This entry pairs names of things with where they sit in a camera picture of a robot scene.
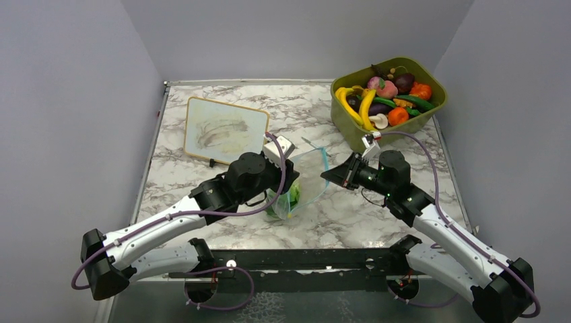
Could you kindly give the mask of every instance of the marble countertop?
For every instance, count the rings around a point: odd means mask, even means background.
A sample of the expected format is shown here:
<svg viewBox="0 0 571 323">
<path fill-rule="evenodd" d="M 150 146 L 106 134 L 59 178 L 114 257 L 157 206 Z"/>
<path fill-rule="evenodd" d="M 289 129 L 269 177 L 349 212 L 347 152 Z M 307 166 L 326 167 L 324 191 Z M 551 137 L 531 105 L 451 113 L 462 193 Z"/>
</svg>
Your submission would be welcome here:
<svg viewBox="0 0 571 323">
<path fill-rule="evenodd" d="M 305 85 L 191 85 L 170 88 L 160 132 L 142 196 L 138 221 L 163 211 L 204 180 L 222 173 L 227 166 L 208 166 L 208 161 L 184 154 L 184 124 L 187 100 L 198 96 L 268 111 L 269 131 L 283 135 L 297 146 L 294 154 L 309 151 L 313 144 L 326 147 L 329 165 L 337 166 L 351 149 L 331 122 L 330 86 Z M 450 170 L 434 122 L 415 136 L 429 148 L 438 168 L 442 208 L 465 226 Z M 397 149 L 412 167 L 412 181 L 434 196 L 434 178 L 423 151 L 410 139 L 399 139 L 383 149 Z M 366 196 L 382 202 L 381 196 Z M 388 247 L 405 234 L 431 242 L 423 234 L 395 219 L 388 209 L 365 201 L 360 191 L 329 185 L 313 204 L 287 221 L 271 221 L 264 213 L 248 217 L 225 218 L 208 227 L 191 231 L 166 243 L 179 245 L 191 238 L 205 239 L 211 249 L 281 248 L 374 248 Z"/>
</svg>

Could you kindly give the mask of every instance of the orange pepper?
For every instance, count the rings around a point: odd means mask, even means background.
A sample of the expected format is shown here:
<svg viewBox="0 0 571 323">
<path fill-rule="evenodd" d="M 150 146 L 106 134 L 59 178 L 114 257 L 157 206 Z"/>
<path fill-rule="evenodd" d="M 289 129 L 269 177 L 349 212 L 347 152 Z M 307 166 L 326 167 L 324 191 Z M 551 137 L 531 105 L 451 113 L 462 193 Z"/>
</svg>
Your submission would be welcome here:
<svg viewBox="0 0 571 323">
<path fill-rule="evenodd" d="M 430 85 L 414 82 L 412 89 L 410 91 L 410 95 L 417 96 L 423 100 L 428 101 L 428 99 L 430 99 L 430 97 L 432 96 L 432 88 L 430 87 Z"/>
<path fill-rule="evenodd" d="M 409 120 L 409 113 L 407 112 L 407 109 L 402 106 L 398 106 L 389 112 L 389 124 L 392 127 L 397 124 L 401 124 L 406 120 Z"/>
</svg>

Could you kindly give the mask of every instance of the gray wall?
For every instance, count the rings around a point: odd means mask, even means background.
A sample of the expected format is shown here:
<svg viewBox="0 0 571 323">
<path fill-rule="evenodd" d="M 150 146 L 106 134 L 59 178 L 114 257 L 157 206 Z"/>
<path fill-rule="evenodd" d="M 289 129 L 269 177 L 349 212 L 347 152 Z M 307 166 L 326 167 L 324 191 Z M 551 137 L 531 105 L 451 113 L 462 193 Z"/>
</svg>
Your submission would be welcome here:
<svg viewBox="0 0 571 323">
<path fill-rule="evenodd" d="M 434 70 L 473 0 L 122 0 L 167 80 L 336 78 L 395 56 Z"/>
<path fill-rule="evenodd" d="M 118 0 L 3 1 L 0 30 L 0 321 L 91 322 L 81 235 L 128 223 L 162 79 Z"/>
<path fill-rule="evenodd" d="M 538 322 L 569 322 L 570 12 L 568 1 L 477 0 L 436 68 L 470 220 L 531 263 Z"/>
</svg>

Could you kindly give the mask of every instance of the small whiteboard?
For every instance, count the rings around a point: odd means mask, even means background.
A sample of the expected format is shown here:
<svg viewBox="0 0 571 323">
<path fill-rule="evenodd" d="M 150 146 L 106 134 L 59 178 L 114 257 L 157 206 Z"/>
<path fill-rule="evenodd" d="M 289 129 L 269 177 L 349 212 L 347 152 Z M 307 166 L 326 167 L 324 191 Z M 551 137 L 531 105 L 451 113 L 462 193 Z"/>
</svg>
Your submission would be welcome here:
<svg viewBox="0 0 571 323">
<path fill-rule="evenodd" d="M 268 123 L 265 111 L 190 97 L 184 152 L 230 164 L 245 152 L 262 150 Z"/>
</svg>

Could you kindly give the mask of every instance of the plastic bag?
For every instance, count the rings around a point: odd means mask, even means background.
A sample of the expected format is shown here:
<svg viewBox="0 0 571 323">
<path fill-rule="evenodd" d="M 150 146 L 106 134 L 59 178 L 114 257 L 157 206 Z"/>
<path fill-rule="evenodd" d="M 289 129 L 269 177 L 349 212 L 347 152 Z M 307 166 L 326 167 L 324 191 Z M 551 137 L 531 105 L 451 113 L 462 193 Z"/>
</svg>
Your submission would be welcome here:
<svg viewBox="0 0 571 323">
<path fill-rule="evenodd" d="M 277 201 L 266 210 L 270 219 L 290 219 L 296 211 L 312 203 L 321 196 L 329 181 L 321 178 L 321 173 L 329 170 L 329 163 L 325 154 L 325 148 L 319 147 L 301 153 L 290 160 L 294 163 L 294 169 L 300 173 L 300 177 L 294 181 L 290 190 L 281 195 Z M 267 200 L 271 200 L 275 192 L 267 190 Z"/>
</svg>

